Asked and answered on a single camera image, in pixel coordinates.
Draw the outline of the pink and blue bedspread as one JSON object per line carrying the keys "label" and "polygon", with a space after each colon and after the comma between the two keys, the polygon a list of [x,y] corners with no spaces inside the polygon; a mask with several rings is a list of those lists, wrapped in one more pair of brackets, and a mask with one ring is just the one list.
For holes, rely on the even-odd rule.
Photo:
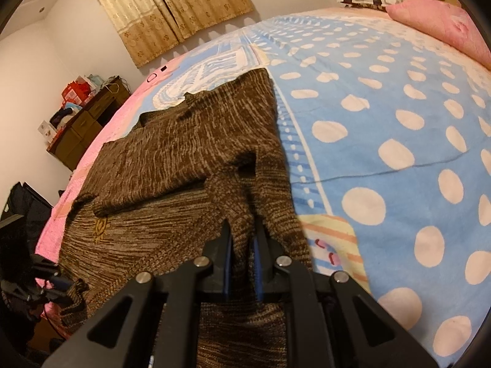
{"label": "pink and blue bedspread", "polygon": [[[386,16],[326,9],[274,17],[154,71],[89,146],[37,251],[60,266],[68,213],[105,143],[127,136],[143,113],[258,68],[274,84],[311,255],[302,264],[351,275],[436,367],[489,366],[490,73]],[[61,326],[73,286],[62,274]],[[77,331],[63,329],[67,341]]]}

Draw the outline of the brown knitted sweater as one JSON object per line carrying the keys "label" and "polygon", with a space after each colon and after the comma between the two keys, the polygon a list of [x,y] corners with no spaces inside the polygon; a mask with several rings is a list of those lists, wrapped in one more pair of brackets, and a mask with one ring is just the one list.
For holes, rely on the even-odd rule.
{"label": "brown knitted sweater", "polygon": [[168,273],[231,227],[229,301],[201,310],[200,367],[283,367],[284,313],[257,299],[256,217],[292,258],[311,255],[290,192],[264,68],[146,112],[101,148],[66,219],[59,263],[73,281],[62,326],[74,333],[137,273]]}

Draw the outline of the pink pillow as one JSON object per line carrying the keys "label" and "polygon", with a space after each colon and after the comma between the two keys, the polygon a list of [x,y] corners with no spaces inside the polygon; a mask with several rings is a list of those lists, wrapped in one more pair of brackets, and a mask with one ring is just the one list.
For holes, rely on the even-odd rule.
{"label": "pink pillow", "polygon": [[490,69],[489,47],[463,8],[439,0],[403,0],[385,10],[394,21],[447,43]]}

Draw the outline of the beige patterned window curtain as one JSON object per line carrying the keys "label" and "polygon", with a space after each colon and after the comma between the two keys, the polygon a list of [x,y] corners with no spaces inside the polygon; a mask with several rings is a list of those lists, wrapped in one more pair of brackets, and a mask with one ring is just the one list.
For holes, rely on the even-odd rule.
{"label": "beige patterned window curtain", "polygon": [[136,67],[197,32],[251,13],[250,0],[97,0]]}

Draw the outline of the dark wooden desk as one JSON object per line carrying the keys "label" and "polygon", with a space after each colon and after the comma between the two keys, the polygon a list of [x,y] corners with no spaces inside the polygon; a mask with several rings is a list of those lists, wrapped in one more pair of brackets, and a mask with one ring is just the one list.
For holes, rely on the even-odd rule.
{"label": "dark wooden desk", "polygon": [[129,85],[113,76],[80,111],[57,132],[47,147],[68,170],[75,170],[89,146],[131,96]]}

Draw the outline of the white card box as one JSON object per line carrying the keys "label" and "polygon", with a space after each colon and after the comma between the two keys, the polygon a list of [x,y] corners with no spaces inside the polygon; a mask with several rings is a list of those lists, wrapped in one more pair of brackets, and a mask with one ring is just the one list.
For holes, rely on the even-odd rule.
{"label": "white card box", "polygon": [[57,130],[51,123],[43,121],[37,128],[38,132],[42,135],[45,142],[50,144],[56,137]]}

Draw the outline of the black folding chair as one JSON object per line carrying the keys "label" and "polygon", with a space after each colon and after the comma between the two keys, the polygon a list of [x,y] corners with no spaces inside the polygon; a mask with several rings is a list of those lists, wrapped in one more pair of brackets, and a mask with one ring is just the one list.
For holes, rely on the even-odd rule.
{"label": "black folding chair", "polygon": [[33,254],[51,213],[52,206],[45,198],[26,182],[17,182],[7,197],[1,220],[13,215],[22,216],[21,237],[27,242],[29,253]]}

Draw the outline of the red gift box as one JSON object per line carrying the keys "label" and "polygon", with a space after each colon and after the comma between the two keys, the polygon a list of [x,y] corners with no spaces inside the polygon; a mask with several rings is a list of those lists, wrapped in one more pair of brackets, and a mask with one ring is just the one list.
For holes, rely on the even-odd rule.
{"label": "red gift box", "polygon": [[62,92],[62,99],[65,103],[73,103],[85,106],[91,95],[91,87],[86,82],[71,82]]}

